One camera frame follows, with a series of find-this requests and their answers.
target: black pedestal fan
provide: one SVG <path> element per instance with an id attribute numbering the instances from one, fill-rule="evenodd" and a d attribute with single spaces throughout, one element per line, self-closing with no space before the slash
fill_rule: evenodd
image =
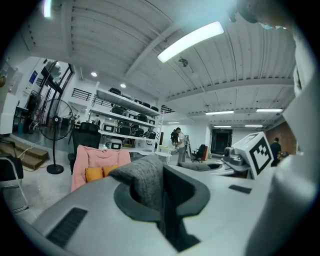
<path id="1" fill-rule="evenodd" d="M 74 115 L 70 106 L 61 99 L 48 100 L 40 122 L 40 131 L 44 137 L 53 141 L 53 164 L 48 165 L 46 171 L 50 174 L 60 174 L 64 171 L 62 165 L 56 164 L 56 141 L 65 138 L 72 130 Z"/>

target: pink chair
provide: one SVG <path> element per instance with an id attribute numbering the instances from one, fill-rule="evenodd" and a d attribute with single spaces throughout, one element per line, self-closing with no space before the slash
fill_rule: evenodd
<path id="1" fill-rule="evenodd" d="M 79 145 L 72 174 L 71 192 L 87 183 L 86 168 L 124 166 L 131 163 L 127 150 L 99 150 L 93 147 Z"/>

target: brown wall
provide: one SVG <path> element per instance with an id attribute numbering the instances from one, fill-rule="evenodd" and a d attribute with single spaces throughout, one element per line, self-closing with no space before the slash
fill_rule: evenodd
<path id="1" fill-rule="evenodd" d="M 275 137 L 278 137 L 282 152 L 287 151 L 290 155 L 296 154 L 297 141 L 287 122 L 283 122 L 278 126 L 267 130 L 265 136 L 269 144 L 274 142 Z"/>

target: linear light fixture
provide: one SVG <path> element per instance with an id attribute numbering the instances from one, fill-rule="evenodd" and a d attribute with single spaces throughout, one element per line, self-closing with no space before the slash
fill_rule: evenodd
<path id="1" fill-rule="evenodd" d="M 215 21 L 208 25 L 198 28 L 197 30 L 185 35 L 172 45 L 170 45 L 167 49 L 161 52 L 158 55 L 158 59 L 165 63 L 170 60 L 173 56 L 181 53 L 185 49 L 203 41 L 208 38 L 212 38 L 214 36 L 220 35 L 224 33 L 224 29 L 222 28 L 219 21 Z"/>
<path id="2" fill-rule="evenodd" d="M 43 16 L 46 17 L 46 18 L 51 17 L 51 1 L 52 0 L 44 0 Z"/>
<path id="3" fill-rule="evenodd" d="M 245 125 L 245 127 L 248 127 L 248 128 L 262 128 L 263 125 L 261 125 L 261 124 L 247 124 L 247 125 Z"/>
<path id="4" fill-rule="evenodd" d="M 231 125 L 214 125 L 214 128 L 231 128 Z"/>
<path id="5" fill-rule="evenodd" d="M 205 113 L 205 114 L 207 116 L 211 116 L 211 115 L 233 114 L 233 113 L 234 113 L 233 110 L 229 110 L 229 111 L 208 112 L 208 113 Z"/>
<path id="6" fill-rule="evenodd" d="M 257 112 L 282 112 L 282 108 L 258 108 Z"/>

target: gray fabric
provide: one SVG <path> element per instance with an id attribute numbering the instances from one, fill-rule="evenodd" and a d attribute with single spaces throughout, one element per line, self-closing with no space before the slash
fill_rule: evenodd
<path id="1" fill-rule="evenodd" d="M 187 146 L 178 148 L 178 152 L 179 152 L 178 163 L 184 163 L 186 161 L 186 151 L 187 151 Z"/>
<path id="2" fill-rule="evenodd" d="M 163 163 L 155 155 L 147 155 L 112 170 L 108 176 L 132 184 L 139 203 L 160 211 L 163 200 Z"/>
<path id="3" fill-rule="evenodd" d="M 206 163 L 180 162 L 179 166 L 199 172 L 211 170 L 210 166 Z"/>

